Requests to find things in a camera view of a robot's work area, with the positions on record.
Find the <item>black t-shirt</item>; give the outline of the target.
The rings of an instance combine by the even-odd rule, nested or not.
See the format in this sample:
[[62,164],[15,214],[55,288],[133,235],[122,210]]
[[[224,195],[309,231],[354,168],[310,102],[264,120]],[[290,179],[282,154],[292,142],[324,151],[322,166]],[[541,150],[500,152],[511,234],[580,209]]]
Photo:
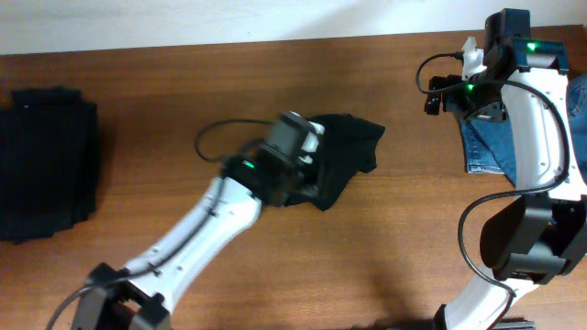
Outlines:
[[348,114],[316,115],[309,120],[325,128],[320,150],[305,177],[306,183],[316,186],[318,194],[293,193],[284,205],[311,203],[326,211],[357,173],[377,168],[376,148],[385,127]]

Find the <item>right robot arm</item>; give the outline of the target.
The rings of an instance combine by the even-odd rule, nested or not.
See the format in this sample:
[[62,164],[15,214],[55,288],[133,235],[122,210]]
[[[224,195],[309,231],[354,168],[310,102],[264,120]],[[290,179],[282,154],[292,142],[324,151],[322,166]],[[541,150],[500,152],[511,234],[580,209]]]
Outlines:
[[570,66],[558,41],[534,39],[530,14],[506,8],[453,53],[461,75],[431,78],[425,110],[450,100],[469,119],[508,121],[515,187],[509,204],[483,226],[481,266],[453,301],[437,310],[436,329],[508,329],[510,308],[553,278],[569,274],[586,252],[586,184],[572,145],[566,94]]

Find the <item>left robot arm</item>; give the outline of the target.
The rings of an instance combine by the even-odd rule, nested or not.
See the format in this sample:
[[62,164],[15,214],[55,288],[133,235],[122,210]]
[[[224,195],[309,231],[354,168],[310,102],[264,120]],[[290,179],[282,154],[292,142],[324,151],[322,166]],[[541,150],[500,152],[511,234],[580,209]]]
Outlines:
[[158,242],[120,270],[102,263],[90,273],[72,328],[171,328],[172,313],[191,283],[264,207],[282,206],[293,194],[318,194],[318,184],[305,179],[324,126],[289,112],[270,127],[267,137],[222,158],[202,199]]

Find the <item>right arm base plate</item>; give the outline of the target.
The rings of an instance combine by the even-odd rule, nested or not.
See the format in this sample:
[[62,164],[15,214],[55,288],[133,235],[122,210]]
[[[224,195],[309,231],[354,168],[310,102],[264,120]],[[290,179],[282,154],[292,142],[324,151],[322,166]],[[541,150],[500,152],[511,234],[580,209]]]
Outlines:
[[537,330],[532,321],[505,321],[497,324],[493,330]]

